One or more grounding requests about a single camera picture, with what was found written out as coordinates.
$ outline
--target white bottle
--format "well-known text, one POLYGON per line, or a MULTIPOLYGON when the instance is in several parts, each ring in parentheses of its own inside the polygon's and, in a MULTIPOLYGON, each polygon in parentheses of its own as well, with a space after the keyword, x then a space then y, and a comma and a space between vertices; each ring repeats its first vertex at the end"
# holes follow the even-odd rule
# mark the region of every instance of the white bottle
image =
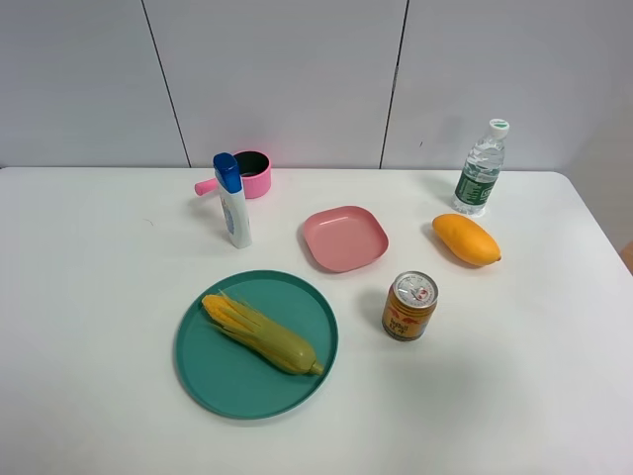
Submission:
POLYGON ((242 249, 251 245, 250 223, 246 210, 244 187, 239 175, 237 160, 230 153, 219 153, 214 156, 216 178, 220 185, 222 208, 225 211, 228 237, 235 247, 242 249))

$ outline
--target pink plate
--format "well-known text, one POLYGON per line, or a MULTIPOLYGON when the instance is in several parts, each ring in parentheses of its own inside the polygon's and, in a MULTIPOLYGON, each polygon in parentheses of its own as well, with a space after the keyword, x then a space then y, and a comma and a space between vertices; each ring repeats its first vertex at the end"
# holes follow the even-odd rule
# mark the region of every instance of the pink plate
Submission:
POLYGON ((320 265, 332 272, 371 264, 389 247, 374 215, 358 206, 321 211, 304 223, 304 238, 320 265))

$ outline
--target teal plate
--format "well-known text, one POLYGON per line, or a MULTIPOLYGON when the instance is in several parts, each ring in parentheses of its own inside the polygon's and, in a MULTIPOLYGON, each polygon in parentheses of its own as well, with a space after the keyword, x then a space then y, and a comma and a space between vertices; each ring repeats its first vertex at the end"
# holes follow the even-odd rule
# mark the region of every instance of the teal plate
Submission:
POLYGON ((176 335, 174 362, 185 391, 202 407, 228 418, 262 419, 305 401, 329 373, 337 346, 334 313, 315 287, 284 272, 253 270, 221 280, 196 299, 176 335), (215 330, 202 298, 221 290, 309 341, 323 374, 284 373, 215 330))

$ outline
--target can label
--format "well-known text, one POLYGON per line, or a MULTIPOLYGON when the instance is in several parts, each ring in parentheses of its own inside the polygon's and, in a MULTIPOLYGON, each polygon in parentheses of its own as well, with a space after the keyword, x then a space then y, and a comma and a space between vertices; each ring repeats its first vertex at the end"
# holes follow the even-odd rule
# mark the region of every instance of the can label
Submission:
POLYGON ((410 341, 418 339, 424 333, 431 314, 424 317, 413 317, 403 315, 398 310, 390 306, 389 299, 383 314, 383 328, 395 339, 410 341))

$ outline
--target white wall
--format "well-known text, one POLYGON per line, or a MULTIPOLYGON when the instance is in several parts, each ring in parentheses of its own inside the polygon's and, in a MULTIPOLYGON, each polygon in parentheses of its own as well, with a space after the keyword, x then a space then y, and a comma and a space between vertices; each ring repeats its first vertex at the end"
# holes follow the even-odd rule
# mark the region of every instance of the white wall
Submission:
POLYGON ((583 144, 565 174, 617 250, 633 241, 633 94, 583 144))
POLYGON ((0 166, 187 166, 140 1, 4 0, 0 166))
POLYGON ((192 163, 378 167, 406 0, 145 0, 192 163))
POLYGON ((565 167, 621 101, 632 19, 631 0, 411 0, 384 167, 460 167, 495 117, 508 168, 565 167))

